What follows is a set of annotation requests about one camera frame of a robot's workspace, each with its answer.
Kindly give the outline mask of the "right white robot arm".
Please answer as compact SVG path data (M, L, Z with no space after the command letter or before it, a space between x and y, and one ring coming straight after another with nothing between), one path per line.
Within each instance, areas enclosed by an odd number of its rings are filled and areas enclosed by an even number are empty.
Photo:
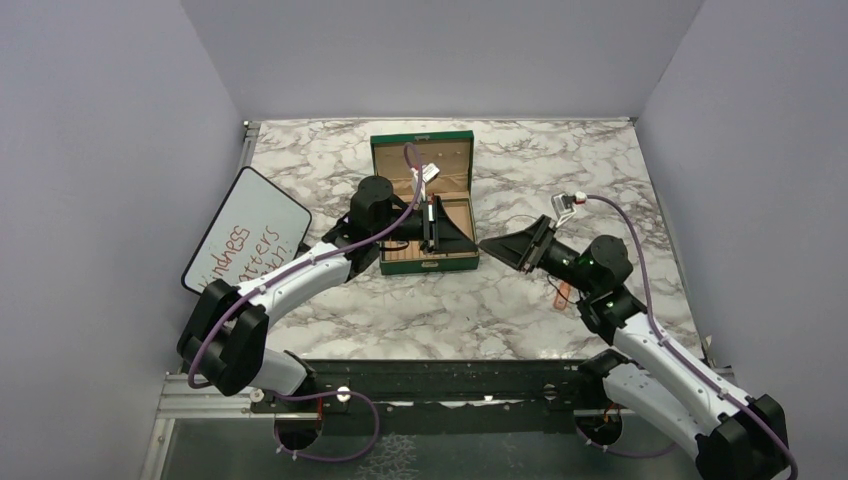
M581 298L587 328L608 350L584 362L579 398L600 407L622 405L670 438L704 479L772 479L793 470L785 414L768 395L754 398L692 356L625 286L633 265L624 242L595 238L582 252L556 240L552 220L480 241L510 268L542 269Z

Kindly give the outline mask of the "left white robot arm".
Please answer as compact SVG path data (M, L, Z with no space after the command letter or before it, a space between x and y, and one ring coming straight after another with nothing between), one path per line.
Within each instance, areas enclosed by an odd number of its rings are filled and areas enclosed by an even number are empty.
M181 334L177 351L188 363L188 384L232 396L247 387L273 393L290 410L313 401L312 369L295 354L266 347L277 321L319 293L361 274L382 253L382 243L417 244L425 253L475 253L476 242L447 214L440 197L416 205L423 186L405 202L392 183L368 176L349 211L311 249L257 279L208 284Z

